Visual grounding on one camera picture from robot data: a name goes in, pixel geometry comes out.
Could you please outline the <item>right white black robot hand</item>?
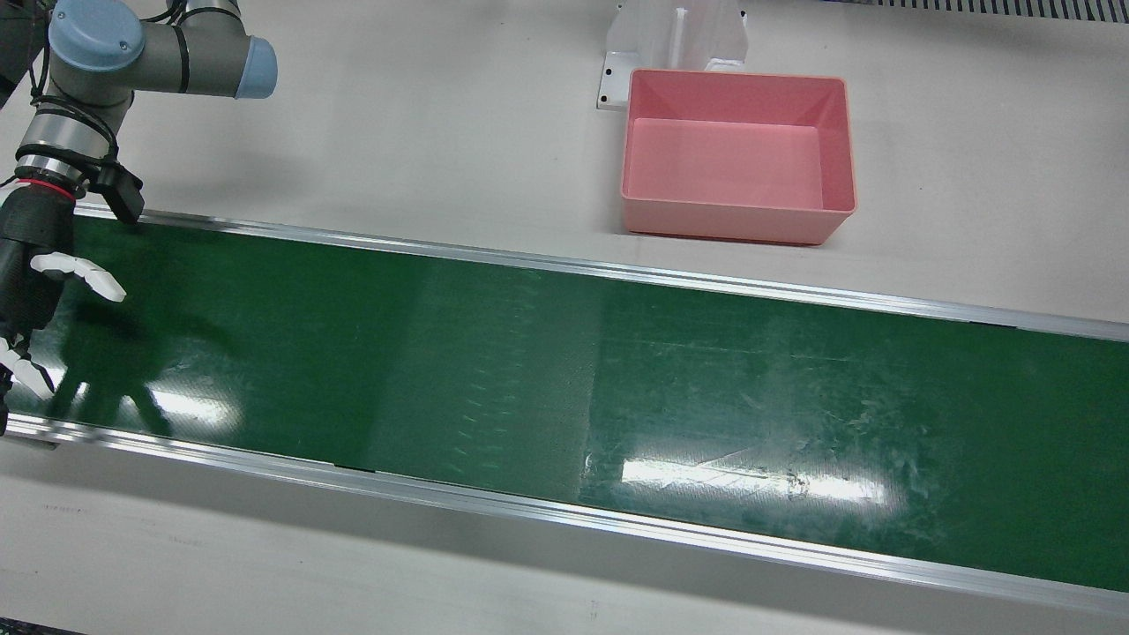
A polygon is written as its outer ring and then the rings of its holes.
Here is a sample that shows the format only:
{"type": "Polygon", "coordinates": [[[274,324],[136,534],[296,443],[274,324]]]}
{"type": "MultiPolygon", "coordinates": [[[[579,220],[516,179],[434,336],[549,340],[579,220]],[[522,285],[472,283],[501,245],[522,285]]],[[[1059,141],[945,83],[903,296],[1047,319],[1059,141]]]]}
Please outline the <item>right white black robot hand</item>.
{"type": "Polygon", "coordinates": [[[49,327],[69,279],[105,301],[126,292],[108,270],[75,254],[75,198],[56,186],[26,182],[5,198],[1,214],[3,394],[14,385],[41,400],[56,393],[47,369],[30,357],[30,337],[49,327]]]}

